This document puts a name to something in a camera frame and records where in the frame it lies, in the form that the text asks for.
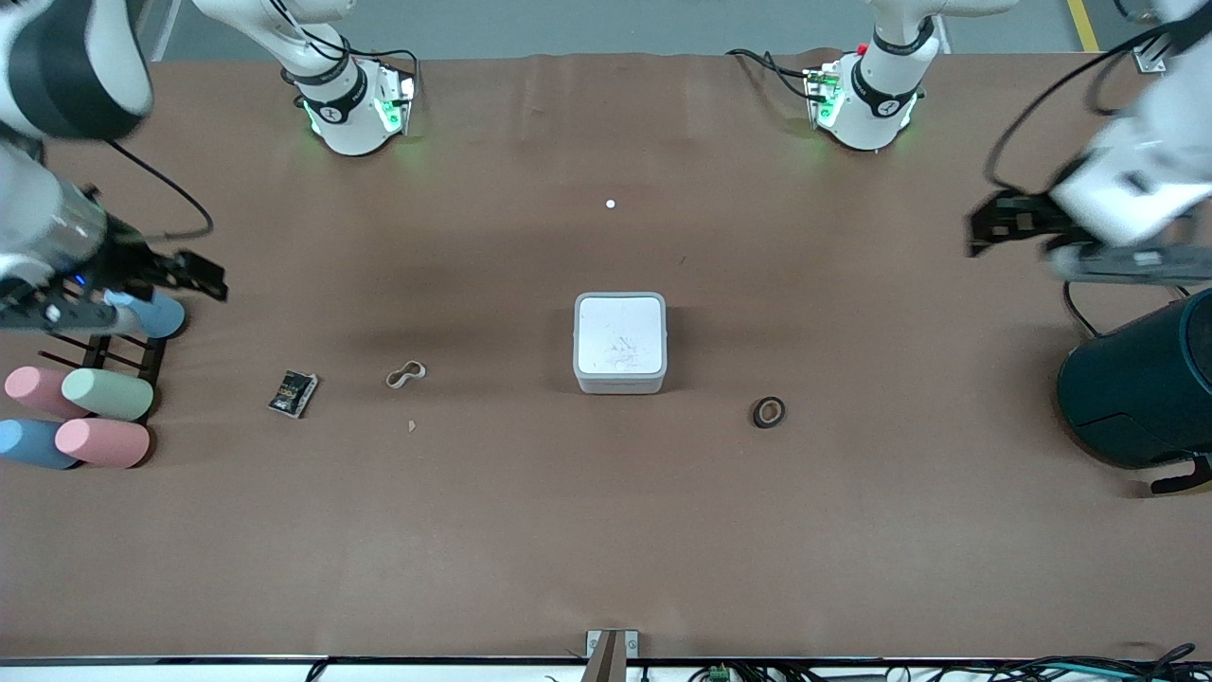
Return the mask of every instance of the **white square container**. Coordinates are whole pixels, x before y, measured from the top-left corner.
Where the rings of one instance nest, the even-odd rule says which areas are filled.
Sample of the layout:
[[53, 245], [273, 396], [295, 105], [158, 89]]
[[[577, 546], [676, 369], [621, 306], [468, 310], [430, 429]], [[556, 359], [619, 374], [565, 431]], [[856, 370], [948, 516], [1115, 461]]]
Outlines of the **white square container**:
[[668, 367], [665, 299], [652, 291], [591, 291], [577, 296], [572, 371], [585, 394], [661, 391]]

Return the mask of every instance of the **dark teal bin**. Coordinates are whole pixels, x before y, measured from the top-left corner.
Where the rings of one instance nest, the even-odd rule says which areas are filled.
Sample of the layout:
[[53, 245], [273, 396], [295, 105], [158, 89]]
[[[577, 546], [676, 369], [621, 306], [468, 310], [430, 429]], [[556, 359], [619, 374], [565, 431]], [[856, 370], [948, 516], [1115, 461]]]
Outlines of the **dark teal bin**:
[[1091, 451], [1140, 469], [1212, 452], [1212, 290], [1090, 340], [1057, 400]]

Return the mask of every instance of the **light blue cylinder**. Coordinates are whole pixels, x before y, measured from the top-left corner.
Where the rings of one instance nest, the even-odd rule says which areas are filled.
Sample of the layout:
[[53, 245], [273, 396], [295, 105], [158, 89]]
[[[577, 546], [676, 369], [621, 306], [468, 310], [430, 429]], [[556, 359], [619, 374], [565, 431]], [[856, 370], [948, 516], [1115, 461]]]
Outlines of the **light blue cylinder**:
[[105, 302], [133, 311], [139, 317], [143, 333], [149, 338], [166, 338], [185, 323], [185, 305], [159, 290], [152, 292], [150, 300], [139, 300], [130, 293], [107, 290]]
[[0, 422], [0, 457], [44, 469], [68, 469], [76, 460], [55, 447], [59, 423], [41, 419]]

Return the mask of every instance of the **roll of tape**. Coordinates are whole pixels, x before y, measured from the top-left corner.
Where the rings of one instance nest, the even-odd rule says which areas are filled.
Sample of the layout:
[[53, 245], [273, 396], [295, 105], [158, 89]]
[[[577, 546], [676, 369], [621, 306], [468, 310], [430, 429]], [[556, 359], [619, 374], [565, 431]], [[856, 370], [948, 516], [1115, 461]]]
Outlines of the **roll of tape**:
[[758, 429], [774, 429], [779, 424], [783, 424], [783, 418], [787, 417], [787, 406], [783, 401], [770, 396], [758, 401], [754, 406], [754, 426]]

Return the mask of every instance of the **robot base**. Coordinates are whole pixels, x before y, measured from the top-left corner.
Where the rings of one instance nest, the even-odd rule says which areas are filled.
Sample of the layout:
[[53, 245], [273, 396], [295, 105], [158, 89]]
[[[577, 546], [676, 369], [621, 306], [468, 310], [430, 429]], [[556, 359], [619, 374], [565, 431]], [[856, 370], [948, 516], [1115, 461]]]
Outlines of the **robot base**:
[[909, 114], [917, 103], [917, 94], [891, 118], [879, 118], [854, 94], [851, 71], [858, 62], [857, 53], [821, 67], [805, 79], [808, 94], [821, 94], [824, 102], [808, 102], [808, 120], [814, 127], [829, 131], [842, 144], [870, 151], [887, 147], [901, 130], [909, 125]]
[[408, 133], [408, 118], [416, 96], [416, 79], [375, 59], [355, 58], [366, 74], [362, 101], [349, 111], [344, 122], [330, 122], [304, 105], [311, 119], [311, 131], [324, 138], [330, 149], [345, 156], [375, 151], [395, 134]]

